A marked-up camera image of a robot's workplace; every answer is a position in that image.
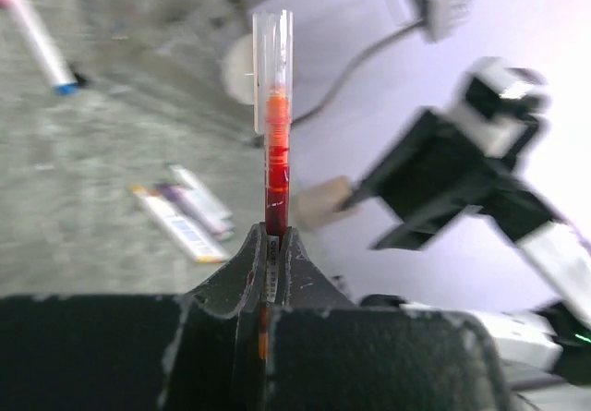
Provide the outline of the yellow marker pen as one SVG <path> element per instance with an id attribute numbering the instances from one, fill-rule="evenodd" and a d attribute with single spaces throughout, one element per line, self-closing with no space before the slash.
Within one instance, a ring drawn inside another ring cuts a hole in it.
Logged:
<path id="1" fill-rule="evenodd" d="M 142 209 L 191 260 L 202 264 L 222 264 L 229 260 L 228 253 L 203 228 L 160 193 L 136 185 L 129 190 Z"/>

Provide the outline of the blue marker pen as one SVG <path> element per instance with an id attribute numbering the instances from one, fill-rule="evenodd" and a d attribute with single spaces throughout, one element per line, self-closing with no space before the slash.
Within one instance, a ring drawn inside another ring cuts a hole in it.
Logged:
<path id="1" fill-rule="evenodd" d="M 31 0 L 8 0 L 8 10 L 54 92 L 75 93 L 78 82 Z"/>

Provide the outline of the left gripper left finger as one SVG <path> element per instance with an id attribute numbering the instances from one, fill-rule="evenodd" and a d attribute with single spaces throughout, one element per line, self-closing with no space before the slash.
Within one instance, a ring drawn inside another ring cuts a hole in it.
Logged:
<path id="1" fill-rule="evenodd" d="M 253 410 L 261 225 L 188 293 L 5 296 L 5 410 Z"/>

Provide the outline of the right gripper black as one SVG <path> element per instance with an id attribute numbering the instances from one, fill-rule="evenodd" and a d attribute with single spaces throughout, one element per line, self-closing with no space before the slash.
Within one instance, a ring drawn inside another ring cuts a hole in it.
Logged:
<path id="1" fill-rule="evenodd" d="M 379 197 L 401 219 L 374 249 L 422 248 L 462 211 L 475 210 L 520 250 L 565 250 L 567 223 L 514 173 L 537 135 L 517 155 L 486 157 L 446 119 L 448 110 L 423 111 L 341 205 Z"/>

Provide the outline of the green marker pen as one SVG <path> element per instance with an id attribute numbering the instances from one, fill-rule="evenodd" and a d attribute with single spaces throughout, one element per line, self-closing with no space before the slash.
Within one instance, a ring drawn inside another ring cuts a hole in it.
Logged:
<path id="1" fill-rule="evenodd" d="M 167 169 L 178 183 L 188 187 L 192 194 L 200 198 L 204 205 L 221 220 L 232 219 L 233 213 L 192 171 L 177 163 L 168 164 Z"/>

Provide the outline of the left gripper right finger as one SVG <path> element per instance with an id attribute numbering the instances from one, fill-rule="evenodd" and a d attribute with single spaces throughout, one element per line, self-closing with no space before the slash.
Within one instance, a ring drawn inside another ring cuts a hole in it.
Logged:
<path id="1" fill-rule="evenodd" d="M 268 410 L 510 410 L 491 337 L 472 316 L 360 308 L 289 229 L 283 306 L 269 315 Z"/>

